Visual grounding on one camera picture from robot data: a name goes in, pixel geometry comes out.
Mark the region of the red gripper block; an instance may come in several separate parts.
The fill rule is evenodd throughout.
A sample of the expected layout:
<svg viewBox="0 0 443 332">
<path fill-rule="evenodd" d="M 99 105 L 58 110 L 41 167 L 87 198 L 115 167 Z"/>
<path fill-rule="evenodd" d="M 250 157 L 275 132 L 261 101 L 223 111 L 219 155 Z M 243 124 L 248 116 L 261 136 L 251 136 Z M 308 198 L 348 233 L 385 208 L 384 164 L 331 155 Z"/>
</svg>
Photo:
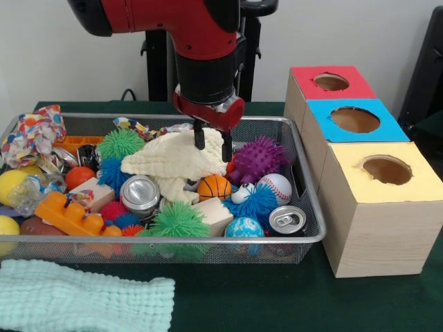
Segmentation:
<svg viewBox="0 0 443 332">
<path fill-rule="evenodd" d="M 195 104 L 184 98 L 178 84 L 173 93 L 173 104 L 180 113 L 195 118 L 193 131 L 195 147 L 198 150 L 205 148 L 204 122 L 206 122 L 222 131 L 221 136 L 224 140 L 222 159 L 232 159 L 233 144 L 230 130 L 239 124 L 244 114 L 245 101 L 242 98 L 232 95 L 221 104 Z"/>
</svg>

